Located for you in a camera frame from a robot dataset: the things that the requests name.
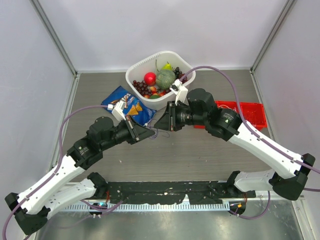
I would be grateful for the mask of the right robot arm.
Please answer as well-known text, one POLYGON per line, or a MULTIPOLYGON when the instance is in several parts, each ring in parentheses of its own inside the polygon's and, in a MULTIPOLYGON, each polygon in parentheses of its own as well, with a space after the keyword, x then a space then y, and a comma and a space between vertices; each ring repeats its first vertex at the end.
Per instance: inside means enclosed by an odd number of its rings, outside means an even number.
POLYGON ((314 156, 300 155, 279 145, 241 119, 236 111, 219 108, 212 94, 202 88, 191 90, 186 99, 187 104, 169 101, 154 126, 177 132, 186 125, 202 125, 213 137, 247 150, 271 168, 258 172, 233 171, 225 186, 230 197, 249 191, 273 191, 287 200, 299 198, 314 165, 314 156))

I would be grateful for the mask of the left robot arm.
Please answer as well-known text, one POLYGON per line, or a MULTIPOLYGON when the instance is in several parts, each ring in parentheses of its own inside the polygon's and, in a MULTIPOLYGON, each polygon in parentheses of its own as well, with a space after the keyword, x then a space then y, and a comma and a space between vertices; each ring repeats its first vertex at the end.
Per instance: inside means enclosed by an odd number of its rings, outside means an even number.
POLYGON ((92 172, 81 183, 67 190, 60 189, 103 158, 103 152, 123 142, 136 144, 154 131, 135 122, 132 117, 114 126, 109 117, 99 117, 86 136, 76 141, 59 163, 37 183, 21 193, 9 193, 5 202, 17 224, 27 236, 41 229, 60 209, 86 199, 102 199, 107 191, 106 180, 92 172))

